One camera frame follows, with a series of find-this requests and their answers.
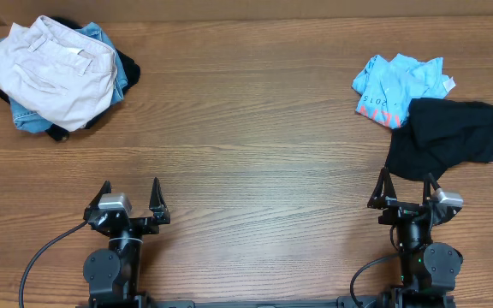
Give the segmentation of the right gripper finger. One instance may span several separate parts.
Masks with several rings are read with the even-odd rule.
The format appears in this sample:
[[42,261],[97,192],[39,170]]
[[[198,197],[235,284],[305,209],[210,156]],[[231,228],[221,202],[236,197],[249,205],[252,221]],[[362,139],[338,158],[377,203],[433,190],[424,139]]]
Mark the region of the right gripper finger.
[[442,191],[440,185],[437,183],[437,180],[432,173],[428,173],[425,175],[423,182],[423,202],[436,203],[438,201],[438,195]]
[[377,179],[377,184],[367,203],[368,208],[384,210],[397,200],[395,188],[387,168],[382,168]]

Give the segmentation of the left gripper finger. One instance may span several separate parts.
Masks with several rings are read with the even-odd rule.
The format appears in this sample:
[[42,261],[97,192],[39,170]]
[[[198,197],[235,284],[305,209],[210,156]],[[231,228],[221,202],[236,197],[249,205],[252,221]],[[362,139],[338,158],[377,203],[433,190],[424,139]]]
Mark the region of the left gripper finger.
[[88,204],[87,209],[88,210],[97,209],[100,199],[106,193],[111,193],[111,184],[109,181],[104,182],[104,184],[101,186],[101,188],[99,189],[98,193],[95,195],[93,200]]
[[157,224],[170,224],[169,209],[165,204],[160,181],[157,177],[153,180],[149,209],[153,212]]

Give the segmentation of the black t-shirt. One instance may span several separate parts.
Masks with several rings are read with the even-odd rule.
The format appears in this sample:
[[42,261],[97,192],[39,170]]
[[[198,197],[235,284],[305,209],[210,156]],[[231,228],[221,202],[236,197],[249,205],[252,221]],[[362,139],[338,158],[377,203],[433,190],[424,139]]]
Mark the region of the black t-shirt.
[[493,162],[493,105],[416,98],[405,125],[394,129],[385,167],[410,181],[439,179],[464,163]]

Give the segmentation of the light blue printed t-shirt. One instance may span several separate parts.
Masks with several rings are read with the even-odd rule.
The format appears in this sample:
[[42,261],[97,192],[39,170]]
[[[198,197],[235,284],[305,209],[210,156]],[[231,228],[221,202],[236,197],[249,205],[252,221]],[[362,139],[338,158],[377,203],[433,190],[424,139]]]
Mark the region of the light blue printed t-shirt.
[[455,86],[441,57],[420,62],[402,54],[390,61],[375,55],[352,84],[359,94],[356,112],[391,129],[406,122],[414,98],[445,98]]

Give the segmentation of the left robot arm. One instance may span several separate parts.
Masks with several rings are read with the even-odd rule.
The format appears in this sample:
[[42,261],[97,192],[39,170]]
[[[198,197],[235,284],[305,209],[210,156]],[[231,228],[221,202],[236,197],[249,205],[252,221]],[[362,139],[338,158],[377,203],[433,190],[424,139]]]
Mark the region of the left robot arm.
[[109,238],[108,247],[92,252],[83,265],[90,307],[154,306],[149,293],[139,291],[138,285],[143,237],[158,234],[161,225],[170,223],[159,179],[153,180],[149,210],[150,216],[131,217],[128,196],[113,193],[109,181],[86,207],[86,223]]

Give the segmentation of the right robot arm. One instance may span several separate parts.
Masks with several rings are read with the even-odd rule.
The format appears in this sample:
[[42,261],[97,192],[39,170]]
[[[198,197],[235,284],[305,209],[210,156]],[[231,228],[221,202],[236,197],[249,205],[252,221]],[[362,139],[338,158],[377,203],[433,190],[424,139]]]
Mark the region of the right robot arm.
[[461,253],[452,246],[435,242],[435,226],[451,221],[462,209],[464,200],[457,192],[443,190],[428,174],[424,178],[420,203],[397,198],[388,169],[383,168],[367,206],[380,210],[378,222],[390,226],[395,256],[401,263],[401,284],[381,292],[376,307],[454,307],[448,293],[463,263]]

